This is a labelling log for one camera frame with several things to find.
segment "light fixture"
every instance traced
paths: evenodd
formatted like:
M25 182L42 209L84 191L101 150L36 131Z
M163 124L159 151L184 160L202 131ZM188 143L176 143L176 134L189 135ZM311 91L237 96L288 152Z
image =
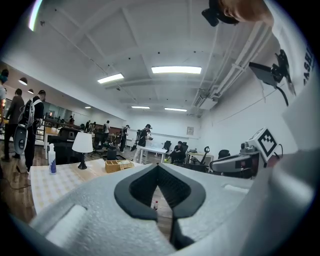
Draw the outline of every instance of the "light fixture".
M132 106L131 108L133 108L133 109L146 109L146 110L150 109L150 107L148 107L148 106Z
M187 112L186 109L179 109L179 108L168 108L168 107L165 107L164 108L165 110L171 110L171 111L182 111L182 112Z
M33 8L32 8L30 21L29 21L29 29L31 29L32 31L35 30L36 18L38 15L38 11L39 11L41 2L42 2L42 0L35 0Z
M111 81L118 80L118 79L124 79L124 76L122 74L115 74L112 76L102 78L102 79L98 80L98 82L100 84L104 84L104 83L111 82Z
M93 151L91 133L78 132L73 142L72 149L81 153L81 163L78 168L81 170L87 169L85 163L85 153L90 153Z
M24 86L28 85L28 80L25 77L21 77L19 83L23 84Z
M197 66L154 66L151 68L154 74L160 73L187 73L201 74L201 67Z

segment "lamp base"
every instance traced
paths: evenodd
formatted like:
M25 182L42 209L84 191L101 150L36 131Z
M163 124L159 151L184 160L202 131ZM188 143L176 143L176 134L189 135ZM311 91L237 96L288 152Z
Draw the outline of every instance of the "lamp base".
M80 170L85 170L87 169L87 166L86 166L86 163L85 163L85 154L82 153L82 156L81 156L81 163L79 164L78 168Z

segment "shoe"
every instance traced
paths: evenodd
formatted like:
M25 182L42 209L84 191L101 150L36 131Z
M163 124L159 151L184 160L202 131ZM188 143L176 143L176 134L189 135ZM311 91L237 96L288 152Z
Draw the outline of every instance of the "shoe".
M1 157L1 161L9 163L10 162L10 158L3 156L3 157Z

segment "person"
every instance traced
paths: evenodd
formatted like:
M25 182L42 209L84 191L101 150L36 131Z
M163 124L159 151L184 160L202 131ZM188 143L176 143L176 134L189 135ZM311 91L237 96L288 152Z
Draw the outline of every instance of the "person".
M87 131L87 132L89 132L89 125L90 125L90 122L91 122L91 120L89 120L88 122L86 122L86 124L85 124L85 130Z
M110 131L110 125L109 125L110 121L106 121L106 124L104 125L105 127L105 131L104 131L104 141L108 141L109 138L109 131Z
M19 117L23 111L23 106L25 105L24 100L22 99L22 90L16 89L15 96L12 99L10 108L8 109L5 118L9 119L9 123L5 125L4 130L4 157L1 159L5 162L9 162L9 140L11 137L14 138L15 132L18 126ZM20 155L15 153L14 158L20 159Z
M75 119L72 115L70 115L70 120L69 120L69 124L74 124L75 123Z
M150 132L151 125L147 124L143 130L141 130L141 133L139 135L139 142L136 146L136 150L134 153L133 161L138 163L139 156L141 153L141 148L144 148L146 146L146 140L148 140L148 132Z
M307 85L316 65L308 42L285 11L272 0L209 0L211 18L227 24L262 21L272 27L288 59L289 91L298 95Z
M130 129L130 126L127 124L123 129L121 133L121 145L120 145L120 153L124 153L124 149L126 146L127 136L128 136L128 129Z
M178 145L174 147L174 150L170 154L171 164L173 164L175 160L183 158L183 156L184 156L184 149L182 147L182 142L178 141Z
M37 128L41 125L41 122L42 122L41 119L44 117L43 102L46 100L46 92L44 90L40 90L37 96L31 98L26 103L26 107L30 106L31 101L34 103L37 100L40 100L41 102L34 105L34 122L32 126L28 127L27 129L28 137L27 137L27 142L24 149L25 165L28 173L34 161Z
M6 105L6 89L4 88L5 82L8 80L9 71L8 69L2 70L0 74L0 115L1 115L1 123L0 127L3 127L5 125L5 105Z

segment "white shirt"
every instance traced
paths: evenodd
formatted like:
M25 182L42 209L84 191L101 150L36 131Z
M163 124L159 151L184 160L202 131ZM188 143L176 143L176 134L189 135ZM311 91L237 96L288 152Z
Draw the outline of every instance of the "white shirt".
M105 124L105 134L108 134L109 133L109 128L110 128L110 126L109 126L109 124L108 123L106 123Z
M0 100L6 99L6 89L0 84Z
M264 1L273 16L272 33L288 58L291 81L298 96L314 71L316 58L298 26L285 10L273 0Z

